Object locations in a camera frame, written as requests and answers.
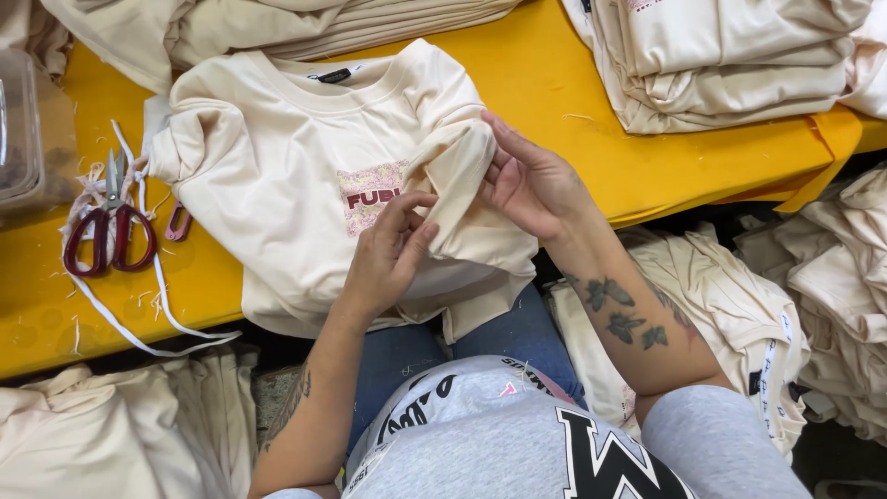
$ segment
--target blue jeans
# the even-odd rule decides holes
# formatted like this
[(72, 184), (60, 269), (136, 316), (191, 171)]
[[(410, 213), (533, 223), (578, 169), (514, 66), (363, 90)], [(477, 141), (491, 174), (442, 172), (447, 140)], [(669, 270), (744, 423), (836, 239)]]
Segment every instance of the blue jeans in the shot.
[[(452, 355), (454, 360), (501, 355), (529, 362), (555, 381), (579, 407), (588, 409), (583, 400), (585, 389), (576, 379), (567, 348), (532, 284), (521, 291), (510, 312), (485, 322), (457, 341), (452, 346)], [(357, 374), (348, 455), (404, 381), (446, 361), (428, 324), (380, 329), (367, 334)]]

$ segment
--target white cord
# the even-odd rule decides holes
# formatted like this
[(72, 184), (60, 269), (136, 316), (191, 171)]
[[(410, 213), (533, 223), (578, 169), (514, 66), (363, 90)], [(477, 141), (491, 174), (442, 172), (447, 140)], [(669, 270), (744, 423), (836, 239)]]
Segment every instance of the white cord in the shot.
[[(111, 120), (111, 125), (114, 127), (114, 133), (117, 134), (117, 139), (120, 141), (120, 146), (123, 149), (123, 153), (126, 154), (126, 159), (130, 164), (136, 161), (136, 158), (132, 155), (132, 150), (130, 146), (126, 143), (126, 140), (123, 138), (123, 133), (120, 130), (120, 125), (117, 124), (115, 120)], [(138, 182), (138, 206), (136, 209), (145, 214), (145, 173), (143, 171), (137, 171), (135, 174), (135, 179)], [(145, 229), (145, 233), (147, 234), (148, 227), (143, 227)], [(79, 277), (75, 275), (71, 275), (71, 279), (77, 285), (78, 288), (83, 292), (83, 294), (90, 300), (92, 306), (96, 307), (98, 313), (100, 313), (105, 319), (117, 329), (120, 334), (123, 335), (127, 340), (130, 341), (136, 347), (158, 357), (180, 357), (182, 355), (187, 355), (188, 353), (197, 351), (201, 348), (206, 348), (212, 345), (220, 345), (222, 343), (229, 342), (234, 338), (240, 336), (239, 331), (234, 331), (232, 333), (204, 333), (202, 331), (198, 331), (196, 329), (188, 329), (185, 326), (181, 325), (176, 321), (176, 319), (172, 316), (172, 313), (169, 311), (169, 298), (167, 297), (166, 291), (166, 280), (163, 279), (163, 269), (161, 267), (161, 259), (154, 254), (154, 272), (157, 274), (157, 283), (161, 287), (161, 306), (163, 308), (163, 313), (166, 315), (169, 323), (179, 331), (185, 333), (186, 335), (192, 335), (196, 337), (204, 337), (208, 339), (215, 339), (216, 341), (211, 341), (208, 343), (200, 344), (192, 346), (191, 348), (186, 348), (182, 352), (168, 352), (166, 350), (155, 350), (148, 345), (145, 345), (141, 340), (139, 340), (135, 335), (132, 334), (128, 329), (124, 328), (121, 323), (117, 320), (116, 317), (111, 313), (110, 310), (103, 304), (98, 301), (95, 295), (92, 294), (92, 290)]]

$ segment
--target left hand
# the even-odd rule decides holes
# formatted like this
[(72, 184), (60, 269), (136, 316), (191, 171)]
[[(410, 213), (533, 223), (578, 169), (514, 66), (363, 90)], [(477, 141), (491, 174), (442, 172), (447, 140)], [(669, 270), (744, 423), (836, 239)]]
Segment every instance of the left hand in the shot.
[(426, 224), (413, 209), (430, 208), (435, 202), (436, 195), (420, 191), (395, 196), (375, 225), (360, 234), (345, 286), (336, 300), (349, 314), (375, 319), (410, 287), (416, 267), (440, 229), (437, 224)]

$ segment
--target right hand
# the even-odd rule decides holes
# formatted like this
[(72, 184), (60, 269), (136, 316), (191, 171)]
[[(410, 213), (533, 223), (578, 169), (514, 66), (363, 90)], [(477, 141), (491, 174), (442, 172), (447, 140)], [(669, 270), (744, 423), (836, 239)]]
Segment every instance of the right hand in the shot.
[(483, 110), (498, 150), (480, 195), (517, 226), (543, 242), (560, 236), (571, 221), (597, 210), (573, 167), (553, 151), (525, 139), (502, 118)]

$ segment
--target red-handled scissors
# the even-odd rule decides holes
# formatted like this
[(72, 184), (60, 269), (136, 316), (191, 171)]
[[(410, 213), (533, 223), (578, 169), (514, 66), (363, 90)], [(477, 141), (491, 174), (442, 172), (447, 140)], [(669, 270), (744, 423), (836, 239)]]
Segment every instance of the red-handled scissors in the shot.
[[(65, 245), (65, 254), (62, 260), (67, 271), (77, 277), (90, 277), (97, 273), (103, 273), (106, 270), (106, 244), (108, 225), (111, 221), (112, 212), (117, 222), (117, 237), (114, 239), (114, 255), (111, 258), (111, 265), (115, 269), (124, 272), (135, 272), (148, 265), (152, 258), (154, 258), (154, 254), (157, 253), (157, 239), (154, 236), (154, 231), (148, 218), (126, 202), (123, 202), (121, 198), (121, 190), (123, 188), (123, 152), (117, 156), (116, 160), (114, 159), (113, 149), (108, 153), (105, 188), (107, 196), (105, 204), (91, 211), (86, 217), (83, 217), (83, 220), (74, 227), (71, 239)], [(126, 263), (126, 249), (130, 245), (130, 225), (133, 217), (138, 218), (145, 228), (148, 238), (148, 250), (140, 260), (128, 265)], [(85, 234), (86, 229), (92, 223), (95, 223), (92, 240), (92, 266), (86, 270), (80, 270), (77, 268), (77, 248), (80, 246), (83, 234)]]

